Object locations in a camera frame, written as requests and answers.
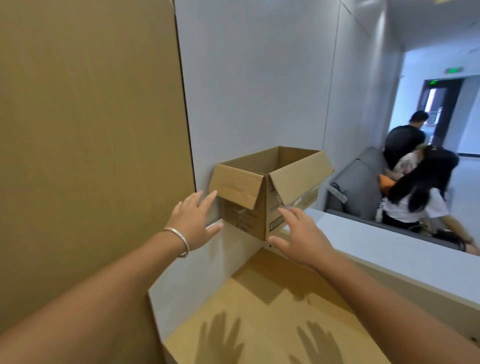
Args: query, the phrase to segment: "floor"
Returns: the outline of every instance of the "floor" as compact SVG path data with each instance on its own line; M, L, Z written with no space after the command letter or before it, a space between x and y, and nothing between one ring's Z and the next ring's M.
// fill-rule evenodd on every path
M265 249L166 341L179 364L388 364L318 275Z
M480 243L480 158L461 157L450 182L453 189L451 213Z

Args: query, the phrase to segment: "green exit sign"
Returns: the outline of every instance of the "green exit sign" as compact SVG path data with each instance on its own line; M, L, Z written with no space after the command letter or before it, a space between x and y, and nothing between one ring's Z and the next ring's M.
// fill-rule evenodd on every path
M463 72L463 67L454 67L454 68L447 68L445 70L445 74L452 74L452 73L460 73Z

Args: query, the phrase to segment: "box flap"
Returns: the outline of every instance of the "box flap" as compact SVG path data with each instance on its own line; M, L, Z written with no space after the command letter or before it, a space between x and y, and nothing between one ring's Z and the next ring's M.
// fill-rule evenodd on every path
M282 203L289 205L316 185L325 181L334 169L324 151L270 173Z
M208 189L217 190L218 196L253 210L263 178L261 174L217 164Z

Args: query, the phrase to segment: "ceiling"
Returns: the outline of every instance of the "ceiling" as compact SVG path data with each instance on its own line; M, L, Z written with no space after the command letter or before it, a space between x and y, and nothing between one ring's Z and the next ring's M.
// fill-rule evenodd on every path
M406 50L452 43L480 47L480 0L389 0Z

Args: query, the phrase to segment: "person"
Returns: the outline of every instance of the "person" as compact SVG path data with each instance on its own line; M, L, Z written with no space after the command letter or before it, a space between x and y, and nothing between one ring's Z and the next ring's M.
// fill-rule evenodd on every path
M385 140L384 157L392 170L400 158L412 152L415 147L425 141L425 133L420 130L428 120L424 111L415 112L408 125L398 126L388 133Z
M390 189L383 204L382 223L411 230L424 218L440 218L442 223L466 244L468 253L480 255L473 238L450 215L444 196L458 156L440 146L425 150L425 158Z
M413 152L400 158L393 170L386 169L385 175L394 181L398 181L406 174L412 172L425 157L425 154L428 154L434 147L435 146L428 146L426 144L418 145Z
M179 255L201 248L222 229L221 224L205 228L216 193L199 203L201 194L192 194L175 206L167 223L170 231L155 234L4 332L0 363L100 362L106 340L115 340L121 319L162 272ZM479 348L338 253L311 217L297 208L279 211L290 226L291 242L270 237L270 243L322 275L350 305L390 362L480 363Z

